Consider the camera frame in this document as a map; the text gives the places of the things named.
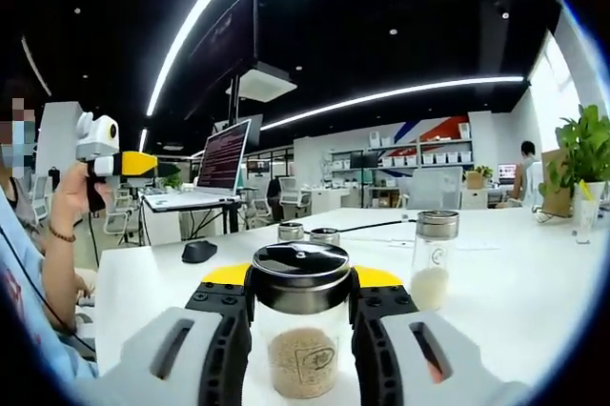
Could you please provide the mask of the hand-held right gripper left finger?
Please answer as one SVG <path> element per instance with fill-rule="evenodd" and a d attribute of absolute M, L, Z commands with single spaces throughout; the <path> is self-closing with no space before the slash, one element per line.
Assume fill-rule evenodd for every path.
<path fill-rule="evenodd" d="M 82 405 L 239 405 L 252 350 L 251 269 L 216 270 L 183 308 L 131 336 L 116 365 L 75 384 Z"/>

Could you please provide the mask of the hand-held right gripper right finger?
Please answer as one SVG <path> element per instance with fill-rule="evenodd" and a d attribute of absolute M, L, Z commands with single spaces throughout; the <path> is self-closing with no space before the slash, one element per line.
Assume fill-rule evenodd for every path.
<path fill-rule="evenodd" d="M 523 405 L 528 387 L 502 381 L 478 345 L 403 286 L 360 282 L 351 272 L 350 324 L 362 405 Z"/>

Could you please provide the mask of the person's left hand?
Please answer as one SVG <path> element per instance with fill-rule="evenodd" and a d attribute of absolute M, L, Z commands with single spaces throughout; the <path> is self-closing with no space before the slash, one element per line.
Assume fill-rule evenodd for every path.
<path fill-rule="evenodd" d="M 51 203 L 50 230 L 58 237 L 72 239 L 76 218 L 90 211 L 88 177 L 87 164 L 79 161 L 62 174 Z"/>

